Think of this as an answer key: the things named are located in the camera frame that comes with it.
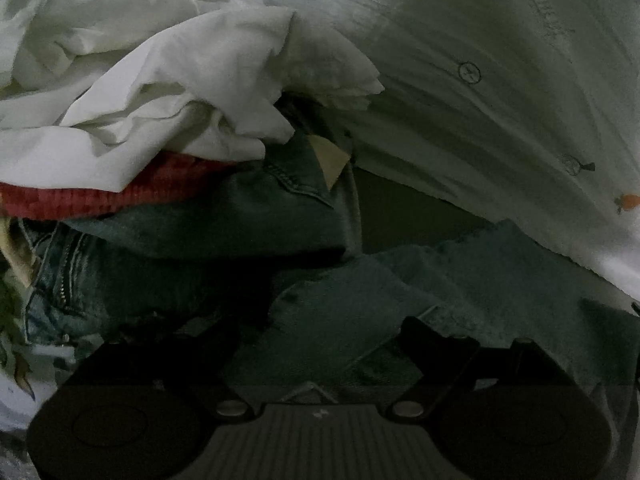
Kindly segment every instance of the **denim seam stitching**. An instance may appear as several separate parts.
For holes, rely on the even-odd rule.
[[[20,226],[20,231],[22,232],[22,235],[24,236],[25,240],[27,240],[27,243],[29,244],[29,248],[31,252],[34,254],[38,251],[39,245],[43,243],[47,238],[51,237],[51,235],[53,234],[53,232],[41,233],[38,236],[34,236],[32,240],[31,237],[28,235],[27,229],[24,225],[24,218],[18,219],[18,225]]]
[[[68,272],[67,283],[69,284],[68,307],[69,307],[70,310],[75,310],[75,309],[72,308],[72,303],[73,303],[74,289],[75,289],[74,283],[76,281],[76,265],[78,264],[78,260],[80,258],[80,254],[82,252],[82,246],[84,245],[85,240],[87,240],[87,239],[88,239],[88,237],[87,237],[86,233],[81,233],[80,234],[80,239],[78,240],[78,244],[76,245],[76,250],[72,254],[71,261],[69,263],[69,272]]]
[[[24,341],[26,344],[28,344],[30,342],[30,334],[29,334],[29,312],[31,310],[31,305],[33,304],[33,296],[36,293],[36,284],[40,281],[42,274],[45,272],[45,268],[46,266],[46,261],[49,257],[49,251],[51,250],[51,246],[53,241],[55,240],[56,235],[58,234],[58,231],[60,230],[60,222],[58,222],[56,224],[55,229],[53,229],[53,232],[51,233],[51,240],[49,241],[49,245],[47,246],[47,249],[45,250],[44,254],[42,255],[42,264],[40,265],[40,268],[38,269],[38,273],[36,275],[36,277],[34,278],[34,280],[31,282],[31,286],[29,287],[29,297],[27,298],[27,300],[25,301],[25,305],[24,305],[24,320],[23,320],[23,326],[24,326]]]
[[[285,187],[287,187],[287,189],[290,190],[290,192],[310,196],[333,208],[333,205],[324,196],[322,196],[321,192],[316,187],[310,186],[309,184],[296,182],[274,162],[265,162],[264,170],[272,173],[279,181],[284,184]]]

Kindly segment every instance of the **clothing pile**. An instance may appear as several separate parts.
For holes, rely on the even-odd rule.
[[[609,421],[610,459],[598,480],[637,480],[640,317],[631,305],[505,221],[432,248],[363,254],[290,286],[271,305],[270,326],[241,346],[223,378],[255,407],[295,395],[375,403],[384,413],[422,378],[396,339],[406,316],[483,346],[529,337]]]
[[[351,141],[316,110],[377,78],[260,0],[0,0],[0,431],[104,341],[260,323],[358,253]]]

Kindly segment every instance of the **ribbed gray plate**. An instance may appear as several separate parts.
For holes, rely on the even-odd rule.
[[[458,480],[466,478],[418,426],[372,405],[271,404],[260,418],[216,430],[175,480]]]

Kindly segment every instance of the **metal bolt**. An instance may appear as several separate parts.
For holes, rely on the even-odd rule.
[[[243,416],[248,409],[242,400],[223,400],[216,406],[216,411],[222,416]]]
[[[424,408],[414,400],[400,400],[394,404],[391,411],[402,418],[417,418],[424,413]]]

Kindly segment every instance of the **laundry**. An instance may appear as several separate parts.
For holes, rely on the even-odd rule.
[[[100,216],[126,206],[178,202],[215,186],[234,164],[160,152],[119,193],[96,189],[34,189],[0,182],[0,208],[32,220]]]
[[[283,90],[343,108],[382,90],[373,64],[338,32],[259,0],[1,3],[4,106],[60,94],[41,116],[34,108],[3,120],[0,181],[12,186],[120,192],[163,148],[259,160],[265,143],[293,134],[273,106]],[[121,59],[100,74],[115,52]],[[100,66],[77,67],[100,53]],[[70,70],[72,88],[56,86]]]
[[[433,248],[363,255],[295,284],[223,377],[256,408],[312,381],[338,402],[373,402],[384,412],[421,377],[395,342],[406,316],[484,346],[507,348],[526,336],[607,414],[616,453],[598,478],[618,480],[635,471],[638,423],[640,319],[620,309],[627,301],[505,221]]]
[[[324,123],[314,124],[328,135]],[[340,131],[332,139],[347,142]],[[148,258],[277,258],[318,251],[340,257],[359,252],[357,210],[353,175],[345,171],[329,191],[308,135],[299,129],[287,144],[268,146],[263,162],[238,167],[199,197],[65,223]]]

